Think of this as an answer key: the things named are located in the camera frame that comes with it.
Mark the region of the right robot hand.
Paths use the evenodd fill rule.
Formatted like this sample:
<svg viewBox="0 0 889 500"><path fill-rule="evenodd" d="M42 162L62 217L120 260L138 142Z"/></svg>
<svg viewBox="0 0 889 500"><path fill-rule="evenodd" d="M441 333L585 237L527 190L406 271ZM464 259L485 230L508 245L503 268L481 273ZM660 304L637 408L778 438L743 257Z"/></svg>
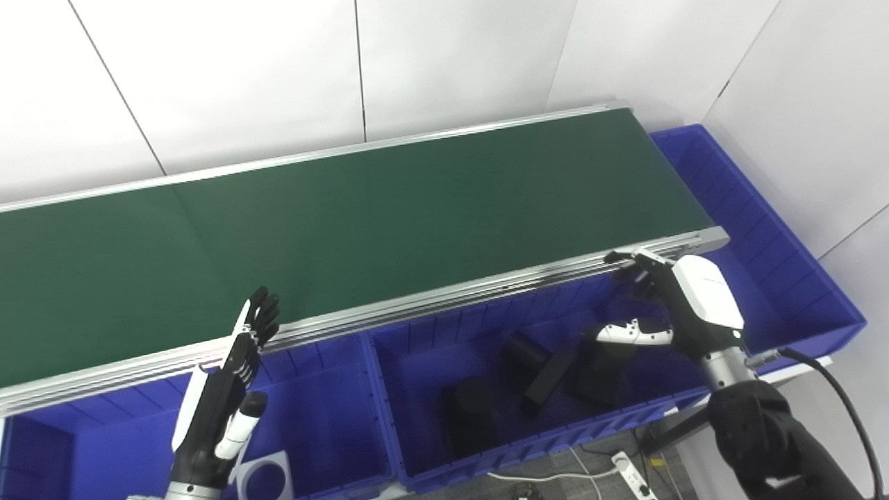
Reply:
<svg viewBox="0 0 889 500"><path fill-rule="evenodd" d="M671 260L644 247L623 247L607 254L607 263L627 260L626 272L640 272L660 300L667 319L635 317L607 323L594 333L603 344L672 345L689 360L705 360L714 353L745 352L745 320L723 272L712 260L686 254Z"/></svg>

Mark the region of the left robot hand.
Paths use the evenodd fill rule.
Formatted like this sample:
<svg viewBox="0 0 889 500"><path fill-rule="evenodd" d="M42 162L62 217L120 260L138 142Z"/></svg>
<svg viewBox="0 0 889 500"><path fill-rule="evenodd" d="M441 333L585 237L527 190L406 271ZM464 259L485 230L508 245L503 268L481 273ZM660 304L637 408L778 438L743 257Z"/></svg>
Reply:
<svg viewBox="0 0 889 500"><path fill-rule="evenodd" d="M219 499L267 407L252 390L265 345L279 331L279 297L259 287L244 302L219 367L193 367L176 420L167 499Z"/></svg>

